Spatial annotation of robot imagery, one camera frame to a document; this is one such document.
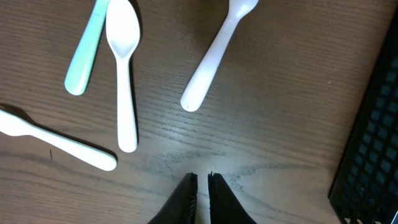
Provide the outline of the mint green plastic fork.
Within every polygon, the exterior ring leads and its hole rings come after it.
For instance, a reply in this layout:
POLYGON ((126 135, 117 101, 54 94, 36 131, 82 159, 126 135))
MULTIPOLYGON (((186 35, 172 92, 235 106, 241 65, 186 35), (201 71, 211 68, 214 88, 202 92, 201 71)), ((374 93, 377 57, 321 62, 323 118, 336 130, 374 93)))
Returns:
POLYGON ((82 95, 87 88, 110 0, 97 0, 64 81, 67 92, 82 95))

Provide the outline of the white plastic fork upright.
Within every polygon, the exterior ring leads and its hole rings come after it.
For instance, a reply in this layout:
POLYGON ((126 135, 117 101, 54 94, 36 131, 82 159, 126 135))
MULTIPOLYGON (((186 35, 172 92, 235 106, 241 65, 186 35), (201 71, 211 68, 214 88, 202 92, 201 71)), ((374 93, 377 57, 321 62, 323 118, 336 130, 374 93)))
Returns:
POLYGON ((194 112, 200 108, 239 21, 251 12, 258 2, 229 0, 227 16, 180 99, 180 105, 185 111, 194 112))

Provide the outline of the white plastic fork lower left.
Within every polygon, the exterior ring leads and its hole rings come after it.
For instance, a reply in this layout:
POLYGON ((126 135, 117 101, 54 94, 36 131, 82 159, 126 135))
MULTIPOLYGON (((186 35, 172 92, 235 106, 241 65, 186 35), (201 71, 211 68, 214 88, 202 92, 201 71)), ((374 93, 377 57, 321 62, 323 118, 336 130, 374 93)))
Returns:
POLYGON ((1 132, 14 137, 33 136, 101 170, 111 171, 117 166, 116 158, 107 152, 47 131, 4 110, 1 110, 1 132))

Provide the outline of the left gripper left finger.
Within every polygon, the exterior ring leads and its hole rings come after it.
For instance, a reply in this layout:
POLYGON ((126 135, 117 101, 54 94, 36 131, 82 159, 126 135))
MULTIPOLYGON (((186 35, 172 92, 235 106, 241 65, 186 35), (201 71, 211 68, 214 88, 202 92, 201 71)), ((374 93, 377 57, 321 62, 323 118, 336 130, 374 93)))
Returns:
POLYGON ((197 192, 198 176, 187 173, 148 224, 194 224, 197 192))

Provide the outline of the white spoon on left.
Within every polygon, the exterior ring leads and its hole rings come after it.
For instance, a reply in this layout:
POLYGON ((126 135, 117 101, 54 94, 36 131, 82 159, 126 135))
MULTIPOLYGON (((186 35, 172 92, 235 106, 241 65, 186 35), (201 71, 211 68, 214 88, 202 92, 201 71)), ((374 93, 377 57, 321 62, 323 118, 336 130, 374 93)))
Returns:
POLYGON ((118 145, 124 152, 133 152, 138 140, 129 61, 139 44, 141 29, 137 14, 128 0, 109 2, 106 38, 116 59, 118 145))

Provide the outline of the black perforated plastic basket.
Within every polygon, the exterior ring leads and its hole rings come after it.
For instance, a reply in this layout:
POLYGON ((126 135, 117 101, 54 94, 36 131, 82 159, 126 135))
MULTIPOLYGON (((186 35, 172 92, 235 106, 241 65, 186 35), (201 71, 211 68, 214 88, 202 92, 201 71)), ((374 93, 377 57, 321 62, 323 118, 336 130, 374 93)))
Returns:
POLYGON ((328 193, 341 223, 397 223, 397 16, 328 193))

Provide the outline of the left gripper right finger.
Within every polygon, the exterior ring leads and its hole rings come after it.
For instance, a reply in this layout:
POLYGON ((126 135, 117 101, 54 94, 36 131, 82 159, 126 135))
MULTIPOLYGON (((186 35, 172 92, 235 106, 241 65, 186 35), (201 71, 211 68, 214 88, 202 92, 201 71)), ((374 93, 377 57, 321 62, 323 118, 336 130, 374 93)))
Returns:
POLYGON ((208 191, 211 224, 256 224, 221 174, 208 174, 208 191))

